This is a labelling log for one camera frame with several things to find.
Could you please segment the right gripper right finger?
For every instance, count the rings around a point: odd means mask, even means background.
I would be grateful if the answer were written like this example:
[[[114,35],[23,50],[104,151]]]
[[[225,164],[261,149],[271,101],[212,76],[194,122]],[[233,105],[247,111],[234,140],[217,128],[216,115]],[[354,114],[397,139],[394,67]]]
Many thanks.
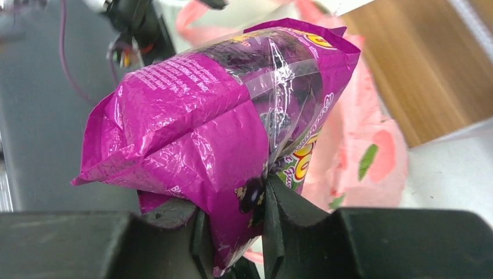
[[[332,225],[327,212],[269,174],[262,235],[265,277],[334,278]]]

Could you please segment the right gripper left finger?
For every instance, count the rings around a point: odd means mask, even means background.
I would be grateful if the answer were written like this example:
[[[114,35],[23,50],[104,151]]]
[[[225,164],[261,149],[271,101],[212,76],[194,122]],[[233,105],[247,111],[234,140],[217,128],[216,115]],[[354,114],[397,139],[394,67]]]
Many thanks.
[[[173,198],[142,215],[139,278],[213,278],[208,216]]]

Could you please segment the pink plastic grocery bag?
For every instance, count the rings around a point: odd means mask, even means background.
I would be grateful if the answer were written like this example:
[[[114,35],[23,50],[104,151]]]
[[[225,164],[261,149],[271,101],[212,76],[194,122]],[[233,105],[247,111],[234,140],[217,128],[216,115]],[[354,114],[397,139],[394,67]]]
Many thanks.
[[[326,211],[401,200],[406,146],[381,112],[364,38],[337,34],[338,19],[297,4],[302,21],[263,23],[195,54],[248,96],[180,139],[191,170],[169,187],[210,214],[222,263],[259,234],[269,171]]]

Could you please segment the purple snack packet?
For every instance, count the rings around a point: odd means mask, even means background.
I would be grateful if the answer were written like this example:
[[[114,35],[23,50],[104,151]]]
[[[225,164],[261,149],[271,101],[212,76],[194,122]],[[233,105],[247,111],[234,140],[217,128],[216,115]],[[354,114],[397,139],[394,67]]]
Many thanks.
[[[315,145],[350,81],[344,31],[275,20],[126,74],[89,114],[72,184],[134,188],[142,212],[191,201],[224,272],[262,231],[268,172]]]

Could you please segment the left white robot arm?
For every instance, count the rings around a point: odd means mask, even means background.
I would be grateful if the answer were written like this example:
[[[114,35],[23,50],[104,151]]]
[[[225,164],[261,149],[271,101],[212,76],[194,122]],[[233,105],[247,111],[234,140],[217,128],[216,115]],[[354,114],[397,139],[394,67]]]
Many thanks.
[[[85,1],[94,12],[105,16],[119,36],[109,47],[109,60],[127,68],[165,60],[176,54],[164,15],[157,1]]]

